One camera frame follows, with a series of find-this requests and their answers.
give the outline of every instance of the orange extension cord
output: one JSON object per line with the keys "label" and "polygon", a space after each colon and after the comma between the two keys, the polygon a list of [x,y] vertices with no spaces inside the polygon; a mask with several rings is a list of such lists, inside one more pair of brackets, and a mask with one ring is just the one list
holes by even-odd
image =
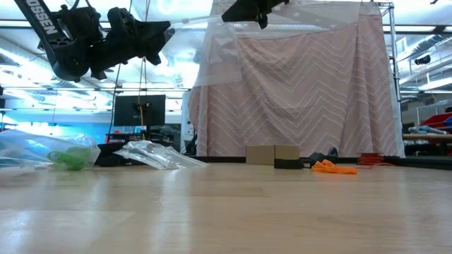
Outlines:
{"label": "orange extension cord", "polygon": [[370,168],[376,166],[394,166],[389,163],[384,162],[384,158],[382,155],[378,153],[363,153],[361,157],[358,159],[358,165],[366,165],[370,166]]}

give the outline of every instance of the clear plastic bag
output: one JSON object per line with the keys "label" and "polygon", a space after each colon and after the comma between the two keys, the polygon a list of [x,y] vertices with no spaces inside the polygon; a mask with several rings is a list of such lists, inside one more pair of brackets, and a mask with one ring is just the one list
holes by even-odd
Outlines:
{"label": "clear plastic bag", "polygon": [[51,164],[56,169],[91,169],[100,154],[95,141],[86,135],[47,137],[22,131],[0,133],[0,157],[19,165]]}
{"label": "clear plastic bag", "polygon": [[172,147],[164,147],[150,141],[131,141],[115,152],[125,159],[134,159],[159,170],[206,167],[208,164],[181,155]]}

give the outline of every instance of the zigzag pattern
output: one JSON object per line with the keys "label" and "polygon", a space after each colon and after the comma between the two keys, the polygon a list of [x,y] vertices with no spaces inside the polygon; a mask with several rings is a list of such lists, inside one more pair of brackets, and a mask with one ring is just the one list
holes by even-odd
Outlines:
{"label": "zigzag pattern", "polygon": [[198,155],[244,156],[247,145],[265,144],[298,145],[301,156],[332,146],[344,157],[396,155],[381,16],[237,44],[243,80],[192,90]]}

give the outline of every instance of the wooden floor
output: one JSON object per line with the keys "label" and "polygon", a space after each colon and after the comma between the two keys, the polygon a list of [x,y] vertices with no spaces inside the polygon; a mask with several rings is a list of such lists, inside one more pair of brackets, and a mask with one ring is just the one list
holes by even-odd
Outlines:
{"label": "wooden floor", "polygon": [[452,171],[0,171],[0,253],[452,253]]}

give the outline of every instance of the red object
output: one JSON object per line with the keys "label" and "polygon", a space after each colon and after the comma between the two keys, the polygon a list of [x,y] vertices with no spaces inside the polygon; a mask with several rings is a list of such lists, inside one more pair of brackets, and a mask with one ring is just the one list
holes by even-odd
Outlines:
{"label": "red object", "polygon": [[361,157],[358,159],[358,165],[367,165],[367,166],[394,166],[389,163],[384,163],[383,155],[379,153],[363,153]]}
{"label": "red object", "polygon": [[439,114],[430,117],[425,122],[421,123],[421,126],[430,126],[432,128],[447,127],[446,121],[452,117],[452,113]]}

